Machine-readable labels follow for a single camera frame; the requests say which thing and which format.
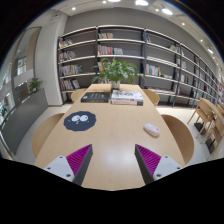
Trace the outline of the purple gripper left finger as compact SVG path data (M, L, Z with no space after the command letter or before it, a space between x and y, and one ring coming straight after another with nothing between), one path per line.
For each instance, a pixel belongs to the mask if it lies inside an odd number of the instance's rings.
M87 145L68 156L59 155L44 170L81 186L92 155L92 145Z

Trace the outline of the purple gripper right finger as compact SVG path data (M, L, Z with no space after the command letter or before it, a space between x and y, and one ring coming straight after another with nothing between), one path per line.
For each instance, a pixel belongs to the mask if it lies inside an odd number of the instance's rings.
M135 157L146 184L182 169L182 166L170 156L160 156L138 144L135 145Z

